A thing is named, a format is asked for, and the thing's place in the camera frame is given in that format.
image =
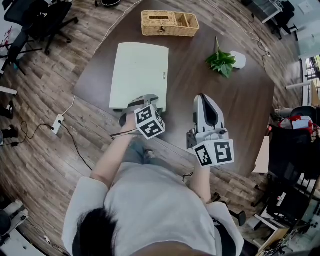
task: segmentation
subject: white power strip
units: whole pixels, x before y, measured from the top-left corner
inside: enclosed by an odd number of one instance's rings
[[[52,132],[54,134],[57,134],[60,130],[61,124],[62,122],[65,120],[64,116],[62,114],[58,114],[58,116],[56,117],[54,124],[52,126],[53,130]]]

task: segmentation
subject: wooden board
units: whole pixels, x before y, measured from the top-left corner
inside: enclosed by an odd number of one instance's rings
[[[200,22],[195,37],[143,36],[141,11],[173,10],[155,0],[145,0],[130,12],[106,38],[82,73],[73,93],[96,107],[109,109],[114,64],[119,43],[140,42],[169,48],[166,132],[160,138],[186,149],[186,133],[194,127],[195,96],[205,93],[220,106],[230,138],[234,140],[235,162],[225,167],[247,175],[254,170],[264,139],[273,100],[274,83],[248,54],[246,66],[230,79],[209,70],[205,60],[215,48],[217,36],[225,52],[245,51],[236,43]]]

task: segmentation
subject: desk leg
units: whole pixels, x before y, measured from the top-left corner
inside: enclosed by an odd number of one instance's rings
[[[271,20],[274,16],[276,16],[277,14],[281,13],[280,10],[277,10],[274,14],[271,14],[268,18],[266,18],[265,20],[262,21],[262,24],[265,24],[267,21]]]
[[[7,93],[7,94],[13,94],[13,95],[17,95],[17,93],[18,93],[16,90],[6,88],[3,86],[0,86],[0,92]]]

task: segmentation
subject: jeans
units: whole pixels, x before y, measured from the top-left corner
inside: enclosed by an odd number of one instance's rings
[[[140,140],[133,140],[126,150],[122,162],[160,166],[175,173],[173,167],[164,160],[160,158],[145,157],[145,151],[146,149]]]

